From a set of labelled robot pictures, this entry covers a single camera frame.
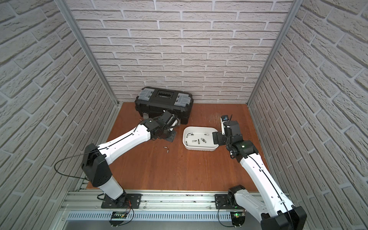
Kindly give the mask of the white plastic storage box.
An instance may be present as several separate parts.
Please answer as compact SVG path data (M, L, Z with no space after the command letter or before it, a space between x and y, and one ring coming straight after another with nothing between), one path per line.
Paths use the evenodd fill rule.
M214 151L218 148L213 140L213 127L189 126L184 129L183 144L187 150Z

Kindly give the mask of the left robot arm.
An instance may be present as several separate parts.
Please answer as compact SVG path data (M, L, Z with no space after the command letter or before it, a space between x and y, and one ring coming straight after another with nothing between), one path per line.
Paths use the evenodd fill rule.
M94 187L101 189L114 203L127 201L127 193L113 177L109 165L132 148L156 139L172 142L179 125L179 118L169 111L158 117L145 119L129 132L98 146L90 144L85 148L81 168Z

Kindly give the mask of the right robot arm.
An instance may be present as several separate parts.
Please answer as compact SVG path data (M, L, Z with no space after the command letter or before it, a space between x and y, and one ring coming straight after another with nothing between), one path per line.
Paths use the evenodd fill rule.
M215 144L226 146L231 157L247 171L256 185L263 202L254 198L243 186L229 189L234 201L256 218L263 230L302 230L307 220L303 207L296 207L282 192L267 170L258 149L242 135L226 136L220 132L212 133Z

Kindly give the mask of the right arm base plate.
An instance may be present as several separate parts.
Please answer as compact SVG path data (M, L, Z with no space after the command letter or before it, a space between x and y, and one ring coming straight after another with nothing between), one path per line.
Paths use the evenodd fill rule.
M215 194L216 209L237 209L238 205L235 202L233 195L229 194Z

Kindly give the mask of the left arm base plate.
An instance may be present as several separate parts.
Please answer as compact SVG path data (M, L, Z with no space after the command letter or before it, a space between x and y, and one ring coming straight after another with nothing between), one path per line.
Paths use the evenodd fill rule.
M123 194L117 200L111 199L109 196L105 195L102 200L102 209L127 209L131 207L133 209L138 209L140 206L142 194Z

